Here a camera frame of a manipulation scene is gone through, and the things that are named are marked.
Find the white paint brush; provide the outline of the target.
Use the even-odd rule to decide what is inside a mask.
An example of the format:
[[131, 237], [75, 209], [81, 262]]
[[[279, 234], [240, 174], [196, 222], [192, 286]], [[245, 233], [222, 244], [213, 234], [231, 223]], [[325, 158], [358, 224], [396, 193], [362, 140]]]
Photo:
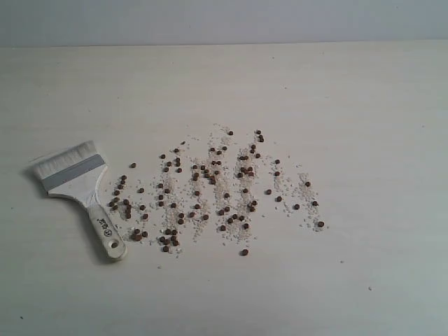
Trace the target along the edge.
[[48, 157], [31, 170], [48, 196], [73, 200], [85, 210], [110, 260], [126, 256], [127, 247], [99, 200], [99, 186], [107, 164], [93, 141]]

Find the brown and white debris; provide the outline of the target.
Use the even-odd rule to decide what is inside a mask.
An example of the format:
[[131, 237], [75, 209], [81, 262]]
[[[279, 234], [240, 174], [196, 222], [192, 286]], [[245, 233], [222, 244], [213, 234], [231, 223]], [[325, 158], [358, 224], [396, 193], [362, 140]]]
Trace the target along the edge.
[[312, 142], [294, 132], [218, 123], [126, 134], [104, 145], [101, 197], [128, 260], [184, 260], [231, 249], [249, 257], [335, 230], [312, 171]]

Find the scattered brown pellets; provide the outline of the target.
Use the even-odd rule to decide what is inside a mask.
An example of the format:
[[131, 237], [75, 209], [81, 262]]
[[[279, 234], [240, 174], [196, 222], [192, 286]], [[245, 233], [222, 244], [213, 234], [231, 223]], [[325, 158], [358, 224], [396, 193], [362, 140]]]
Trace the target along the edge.
[[174, 255], [182, 252], [185, 235], [197, 241], [213, 227], [226, 242], [240, 246], [241, 257], [247, 256], [253, 217], [268, 209], [302, 214], [300, 226], [325, 230], [309, 176], [287, 177], [282, 161], [263, 153], [264, 142], [257, 130], [241, 147], [234, 132], [225, 129], [221, 137], [210, 135], [204, 157], [189, 155], [189, 144], [182, 142], [160, 154], [160, 174], [151, 183], [119, 176], [106, 208], [119, 218], [116, 226], [125, 240], [149, 242]]

